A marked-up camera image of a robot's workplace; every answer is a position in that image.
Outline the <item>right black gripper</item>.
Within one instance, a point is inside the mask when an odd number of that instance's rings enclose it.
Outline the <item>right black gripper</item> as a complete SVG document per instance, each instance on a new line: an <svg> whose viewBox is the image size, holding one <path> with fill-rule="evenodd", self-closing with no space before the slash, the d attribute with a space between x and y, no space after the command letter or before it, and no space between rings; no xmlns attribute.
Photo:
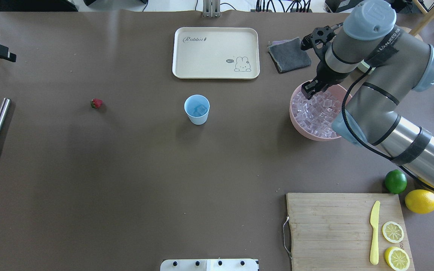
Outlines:
<svg viewBox="0 0 434 271"><path fill-rule="evenodd" d="M321 89L327 89L331 85L339 84L349 75L349 72L337 72L332 69L332 67L329 66L331 61L325 58L327 52L332 52L332 40L336 36L334 31L340 27L341 26L317 27L312 33L306 35L301 42L300 48L303 51L313 48L320 60L316 70L316 77L312 81L303 83L301 86L301 92L308 100L311 100Z"/></svg>

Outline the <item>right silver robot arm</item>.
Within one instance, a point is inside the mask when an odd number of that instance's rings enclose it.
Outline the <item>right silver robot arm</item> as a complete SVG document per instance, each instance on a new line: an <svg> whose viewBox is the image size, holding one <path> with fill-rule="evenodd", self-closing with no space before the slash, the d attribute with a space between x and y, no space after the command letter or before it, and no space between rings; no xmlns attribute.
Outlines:
<svg viewBox="0 0 434 271"><path fill-rule="evenodd" d="M374 68L342 106L333 130L353 144L375 146L381 156L434 189L434 137L396 112L411 90L434 84L434 47L397 26L388 2L364 0L343 23L305 36L301 49L310 48L320 62L316 77L302 86L307 99L343 82L361 61Z"/></svg>

